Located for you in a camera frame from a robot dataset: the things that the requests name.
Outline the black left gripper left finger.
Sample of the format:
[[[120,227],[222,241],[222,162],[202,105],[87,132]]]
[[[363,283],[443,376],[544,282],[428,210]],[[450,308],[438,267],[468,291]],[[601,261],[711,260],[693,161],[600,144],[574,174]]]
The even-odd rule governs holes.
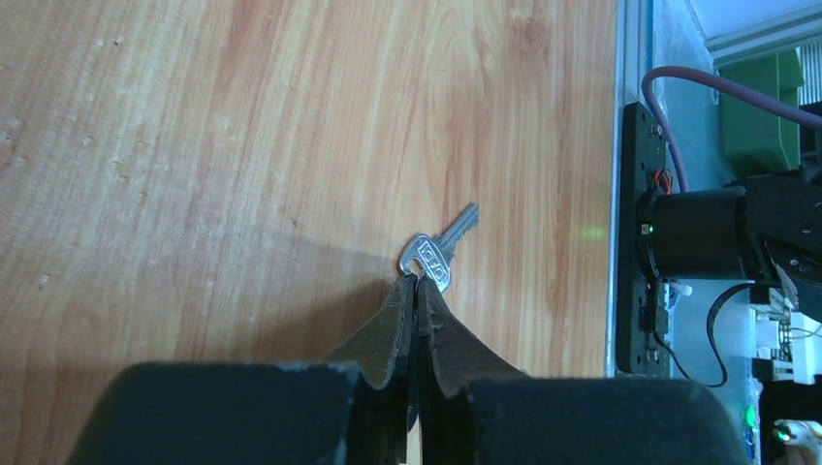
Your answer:
[[[418,280],[322,360],[145,362],[97,401],[72,464],[402,464]]]

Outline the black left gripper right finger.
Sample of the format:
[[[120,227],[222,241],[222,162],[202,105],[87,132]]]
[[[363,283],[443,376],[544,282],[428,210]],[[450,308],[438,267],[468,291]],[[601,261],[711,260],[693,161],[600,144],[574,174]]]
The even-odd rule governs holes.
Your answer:
[[[744,464],[705,387],[681,380],[535,378],[479,340],[428,278],[416,289],[425,464]]]

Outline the silver key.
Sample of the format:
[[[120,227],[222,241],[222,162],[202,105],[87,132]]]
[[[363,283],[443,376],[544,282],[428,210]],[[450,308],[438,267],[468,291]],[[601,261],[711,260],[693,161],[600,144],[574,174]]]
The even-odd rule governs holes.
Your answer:
[[[452,224],[441,234],[430,236],[415,235],[404,247],[397,260],[401,274],[415,274],[415,264],[422,275],[430,278],[438,291],[444,294],[451,285],[451,263],[455,257],[458,242],[480,221],[479,204],[470,203]]]

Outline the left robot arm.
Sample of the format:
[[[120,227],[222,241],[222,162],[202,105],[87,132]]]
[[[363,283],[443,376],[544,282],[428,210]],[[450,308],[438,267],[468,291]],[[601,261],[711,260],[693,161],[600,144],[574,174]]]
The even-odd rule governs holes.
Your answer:
[[[821,288],[821,187],[797,173],[626,206],[625,257],[655,282]],[[321,361],[143,363],[98,401],[73,464],[742,464],[738,432],[680,380],[545,379],[466,328],[430,277],[395,280],[378,312]]]

